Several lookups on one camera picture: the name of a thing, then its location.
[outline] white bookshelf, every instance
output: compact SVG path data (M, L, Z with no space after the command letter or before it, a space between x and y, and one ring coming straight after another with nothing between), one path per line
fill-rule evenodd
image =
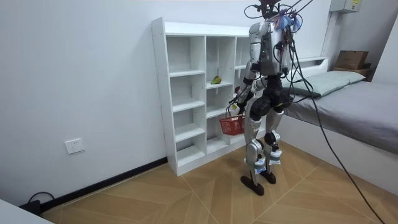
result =
M176 175L244 146L242 134L223 134L219 119L246 72L248 31L152 21L167 159ZM212 85L217 75L221 83Z

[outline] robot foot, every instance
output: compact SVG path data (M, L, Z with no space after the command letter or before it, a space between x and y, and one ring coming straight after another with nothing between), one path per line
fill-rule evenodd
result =
M253 180L250 179L249 177L242 176L241 182L259 196L264 195L264 188L262 187L262 185L261 184L254 185Z
M265 171L262 171L260 174L261 174L265 179L268 180L268 183L270 183L270 184L276 184L276 176L275 176L273 173L268 174L268 172L265 170Z

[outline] gray pillow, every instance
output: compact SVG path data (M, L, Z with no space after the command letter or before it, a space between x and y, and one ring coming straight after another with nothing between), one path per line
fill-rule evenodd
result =
M326 96L336 90L343 88L346 85L357 83L365 77L355 72L325 72L321 74L312 75L307 79L313 87L313 97ZM284 88L289 88L289 82L282 82ZM308 90L304 82L293 83L294 93L298 95L308 96Z

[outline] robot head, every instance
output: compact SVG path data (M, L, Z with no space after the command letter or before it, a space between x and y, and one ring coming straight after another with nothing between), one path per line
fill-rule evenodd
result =
M274 6L280 0L259 0L259 1L261 2L261 5L257 10L258 11L261 10L264 19L269 19L277 14L277 12L274 12Z

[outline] robot leg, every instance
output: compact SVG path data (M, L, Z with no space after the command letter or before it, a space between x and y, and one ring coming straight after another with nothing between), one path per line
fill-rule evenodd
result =
M249 167L251 178L242 176L241 182L258 195L264 195L264 188L259 183L259 174L266 169L266 158L263 153L264 144L257 139L257 134L261 126L262 115L265 115L269 111L269 106L262 108L258 105L269 105L265 102L267 102L267 99L264 98L249 100L244 118L245 162Z
M276 133L276 129L283 114L283 108L276 107L267 114L266 118L266 135L264 136L266 142L264 151L266 156L266 170L261 172L261 175L266 178L270 184L276 184L276 177L272 173L272 164L279 163L281 154L279 149L280 136Z

